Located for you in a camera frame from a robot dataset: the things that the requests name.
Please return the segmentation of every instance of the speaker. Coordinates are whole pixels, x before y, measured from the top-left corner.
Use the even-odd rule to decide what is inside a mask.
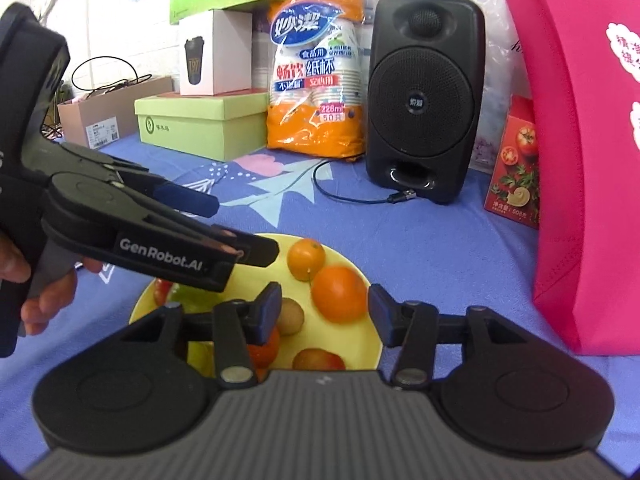
[[[484,84],[484,16],[468,0],[380,0],[366,165],[379,186],[437,203],[460,193]]]

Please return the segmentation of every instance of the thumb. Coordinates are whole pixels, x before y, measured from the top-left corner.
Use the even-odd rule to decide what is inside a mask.
[[[31,268],[20,251],[0,233],[0,280],[24,283],[31,275]]]

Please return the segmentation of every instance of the black tumbler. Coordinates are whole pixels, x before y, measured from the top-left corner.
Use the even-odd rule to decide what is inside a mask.
[[[197,85],[202,76],[202,49],[204,40],[202,36],[187,40],[184,43],[184,53],[187,56],[187,76],[189,83]]]

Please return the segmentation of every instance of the blue tablecloth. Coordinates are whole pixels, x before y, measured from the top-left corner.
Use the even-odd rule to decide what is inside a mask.
[[[459,200],[397,205],[337,203],[320,195],[311,174],[320,160],[264,152],[223,164],[141,144],[127,137],[104,149],[168,179],[211,192],[222,204],[214,221],[250,232],[281,232],[320,240],[353,261],[371,282],[397,300],[420,299],[445,314],[484,304],[553,344],[562,346],[530,302],[536,232],[482,208],[489,184],[470,171]],[[356,198],[388,195],[369,182],[362,163],[332,162],[319,170],[329,191]],[[123,327],[150,281],[105,266],[80,272],[74,304],[41,336],[25,338],[0,362],[0,454],[24,470],[46,452],[30,397],[49,369]],[[383,367],[389,368],[392,354]],[[640,463],[640,357],[582,358],[610,383],[616,412],[600,453],[630,474]],[[439,349],[436,375],[460,363],[460,349]]]

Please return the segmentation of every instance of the pink bag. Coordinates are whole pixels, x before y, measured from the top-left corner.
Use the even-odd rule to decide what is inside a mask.
[[[571,350],[640,353],[640,0],[507,0],[534,101],[534,304]]]

